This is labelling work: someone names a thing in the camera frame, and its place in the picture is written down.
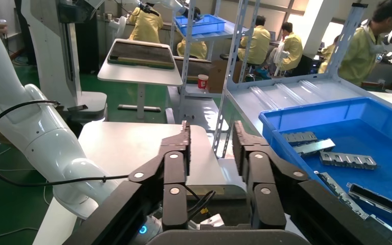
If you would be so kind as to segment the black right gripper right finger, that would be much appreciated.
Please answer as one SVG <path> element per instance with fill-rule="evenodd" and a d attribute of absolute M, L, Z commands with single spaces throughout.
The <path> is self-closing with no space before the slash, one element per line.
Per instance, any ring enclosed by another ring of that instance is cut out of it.
<path fill-rule="evenodd" d="M 252 227 L 279 230 L 286 215 L 311 244 L 392 244 L 392 230 L 365 221 L 300 167 L 279 157 L 265 138 L 233 124 L 233 153 L 246 184 Z"/>

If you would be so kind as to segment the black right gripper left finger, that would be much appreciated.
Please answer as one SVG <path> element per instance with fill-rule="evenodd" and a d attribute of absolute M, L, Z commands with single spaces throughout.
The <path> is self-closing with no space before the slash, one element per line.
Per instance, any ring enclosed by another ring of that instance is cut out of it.
<path fill-rule="evenodd" d="M 190 172 L 190 124 L 162 139 L 157 156 L 130 173 L 64 244 L 129 244 L 162 206 L 162 229 L 188 228 L 186 179 Z"/>

